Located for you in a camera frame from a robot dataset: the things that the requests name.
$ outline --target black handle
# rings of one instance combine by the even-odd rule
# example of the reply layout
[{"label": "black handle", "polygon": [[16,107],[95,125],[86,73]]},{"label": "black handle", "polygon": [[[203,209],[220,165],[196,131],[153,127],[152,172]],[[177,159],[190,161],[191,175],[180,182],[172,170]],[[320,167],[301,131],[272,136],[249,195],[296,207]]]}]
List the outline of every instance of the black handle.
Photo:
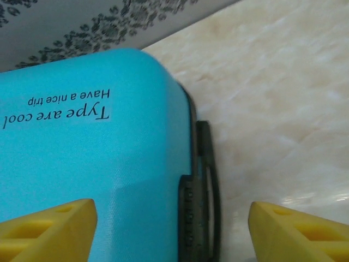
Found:
[{"label": "black handle", "polygon": [[219,181],[214,159],[214,150],[209,123],[198,121],[196,124],[198,134],[198,153],[203,158],[205,164],[210,169],[210,179],[212,184],[212,197],[214,209],[214,231],[213,231],[213,252],[209,262],[217,262],[221,249],[221,200],[219,192]]}]

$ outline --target floral pattern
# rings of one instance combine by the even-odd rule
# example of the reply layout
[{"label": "floral pattern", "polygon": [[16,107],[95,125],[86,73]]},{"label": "floral pattern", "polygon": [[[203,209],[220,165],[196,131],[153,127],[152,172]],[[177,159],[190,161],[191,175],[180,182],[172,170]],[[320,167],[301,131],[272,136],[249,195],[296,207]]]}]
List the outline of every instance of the floral pattern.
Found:
[{"label": "floral pattern", "polygon": [[37,2],[38,0],[0,0],[0,28],[9,22],[9,15],[18,16],[21,14],[18,8],[14,6],[21,5],[29,8]]},{"label": "floral pattern", "polygon": [[29,57],[27,62],[17,64],[16,68],[108,50],[125,41],[127,37],[136,35],[140,30],[152,27],[156,19],[163,21],[168,14],[176,14],[184,10],[187,3],[195,4],[197,1],[123,0],[122,7],[112,6],[108,14],[99,14],[92,18],[92,22],[81,25],[78,31],[70,31],[63,40],[55,41],[52,47],[43,48],[37,55]]}]

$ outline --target suitcase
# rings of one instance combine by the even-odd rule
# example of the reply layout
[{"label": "suitcase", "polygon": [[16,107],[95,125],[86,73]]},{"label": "suitcase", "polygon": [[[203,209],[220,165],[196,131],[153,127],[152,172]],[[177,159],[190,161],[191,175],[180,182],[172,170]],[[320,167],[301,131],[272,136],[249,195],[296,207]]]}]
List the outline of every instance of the suitcase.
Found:
[{"label": "suitcase", "polygon": [[0,222],[92,198],[91,262],[218,260],[209,124],[154,58],[38,65],[1,73],[0,91]]}]

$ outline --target marble floor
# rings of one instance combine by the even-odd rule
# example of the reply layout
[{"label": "marble floor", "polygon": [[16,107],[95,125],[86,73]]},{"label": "marble floor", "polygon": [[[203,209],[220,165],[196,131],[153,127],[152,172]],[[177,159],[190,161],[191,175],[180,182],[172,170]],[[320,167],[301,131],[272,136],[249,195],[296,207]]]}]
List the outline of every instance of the marble floor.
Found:
[{"label": "marble floor", "polygon": [[255,200],[349,223],[348,21],[348,0],[244,0],[145,48],[212,124],[222,261],[255,261]]}]

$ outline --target black plastic trim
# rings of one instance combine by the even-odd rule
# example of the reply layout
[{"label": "black plastic trim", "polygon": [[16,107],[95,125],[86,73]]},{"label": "black plastic trim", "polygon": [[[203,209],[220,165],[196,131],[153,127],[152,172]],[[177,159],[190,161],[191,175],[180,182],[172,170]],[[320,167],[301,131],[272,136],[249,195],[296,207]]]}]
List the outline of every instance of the black plastic trim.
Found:
[{"label": "black plastic trim", "polygon": [[[178,188],[178,261],[216,262],[219,261],[220,254],[221,206],[211,132],[208,122],[197,121],[194,101],[183,86],[180,86],[186,94],[190,111],[191,175],[183,175]],[[214,209],[211,257],[207,168],[210,173]]]}]

